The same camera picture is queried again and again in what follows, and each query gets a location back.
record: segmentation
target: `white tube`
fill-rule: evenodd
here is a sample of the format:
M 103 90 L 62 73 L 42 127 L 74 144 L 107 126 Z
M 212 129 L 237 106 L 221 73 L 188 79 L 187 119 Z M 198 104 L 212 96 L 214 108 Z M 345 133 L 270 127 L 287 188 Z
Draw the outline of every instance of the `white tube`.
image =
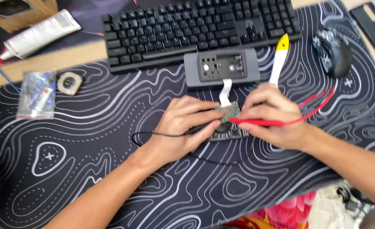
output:
M 4 42 L 7 50 L 0 55 L 0 59 L 6 60 L 13 56 L 23 59 L 45 45 L 79 29 L 81 29 L 80 25 L 64 9 Z

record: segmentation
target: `plastic bag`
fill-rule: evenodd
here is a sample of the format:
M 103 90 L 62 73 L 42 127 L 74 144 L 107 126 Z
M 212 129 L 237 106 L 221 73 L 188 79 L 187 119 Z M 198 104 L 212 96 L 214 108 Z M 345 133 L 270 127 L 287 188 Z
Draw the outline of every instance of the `plastic bag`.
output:
M 17 119 L 52 119 L 55 110 L 56 71 L 25 72 Z

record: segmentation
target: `green circuit board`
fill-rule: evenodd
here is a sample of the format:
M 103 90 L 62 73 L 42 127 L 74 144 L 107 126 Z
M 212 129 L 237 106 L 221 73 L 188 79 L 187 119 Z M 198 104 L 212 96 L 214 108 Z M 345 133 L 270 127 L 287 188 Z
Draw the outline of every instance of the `green circuit board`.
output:
M 224 117 L 220 118 L 222 124 L 228 123 L 230 118 L 235 118 L 240 113 L 240 107 L 237 102 L 231 102 L 231 105 L 225 107 L 217 107 L 215 110 L 224 113 Z

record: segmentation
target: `hand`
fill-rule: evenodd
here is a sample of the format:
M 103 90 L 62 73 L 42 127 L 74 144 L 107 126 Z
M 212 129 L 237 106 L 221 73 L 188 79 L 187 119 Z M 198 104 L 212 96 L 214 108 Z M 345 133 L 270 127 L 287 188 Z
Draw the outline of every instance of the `hand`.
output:
M 293 121 L 302 117 L 298 105 L 283 96 L 274 84 L 261 84 L 252 91 L 238 115 L 240 119 L 263 119 L 275 121 Z M 306 122 L 298 122 L 286 126 L 263 127 L 250 123 L 241 123 L 241 129 L 261 138 L 276 147 L 302 150 L 306 136 L 312 126 Z
M 223 113 L 213 110 L 217 102 L 201 101 L 194 97 L 174 98 L 165 110 L 155 133 L 180 135 L 190 128 L 211 122 L 201 131 L 181 137 L 166 137 L 153 134 L 142 147 L 144 157 L 159 167 L 176 161 L 196 149 L 220 126 Z

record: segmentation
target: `black wire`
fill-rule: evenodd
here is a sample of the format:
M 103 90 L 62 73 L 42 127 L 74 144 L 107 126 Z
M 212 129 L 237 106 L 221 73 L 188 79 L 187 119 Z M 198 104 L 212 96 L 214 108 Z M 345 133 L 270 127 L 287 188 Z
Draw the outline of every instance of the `black wire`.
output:
M 182 136 L 185 136 L 187 135 L 186 133 L 184 134 L 180 134 L 180 135 L 171 135 L 171 134 L 162 134 L 162 133 L 155 133 L 155 132 L 149 132 L 149 131 L 140 131 L 140 132 L 136 132 L 134 133 L 133 135 L 131 135 L 131 140 L 133 141 L 133 143 L 135 143 L 136 145 L 138 146 L 142 146 L 141 144 L 137 143 L 137 141 L 134 139 L 134 136 L 137 135 L 137 134 L 156 134 L 156 135 L 161 135 L 161 136 L 165 136 L 165 137 L 182 137 Z M 239 165 L 240 163 L 246 161 L 249 157 L 251 153 L 251 150 L 249 150 L 249 152 L 246 154 L 245 158 L 239 160 L 239 161 L 234 161 L 234 162 L 230 162 L 230 163 L 223 163 L 223 162 L 217 162 L 217 161 L 212 161 L 212 160 L 208 160 L 208 159 L 204 159 L 204 158 L 201 158 L 201 157 L 198 157 L 192 153 L 188 153 L 187 155 L 190 155 L 194 158 L 197 158 L 201 161 L 205 161 L 205 162 L 208 162 L 208 163 L 211 163 L 211 164 L 215 164 L 215 165 L 222 165 L 222 166 L 232 166 L 232 165 Z

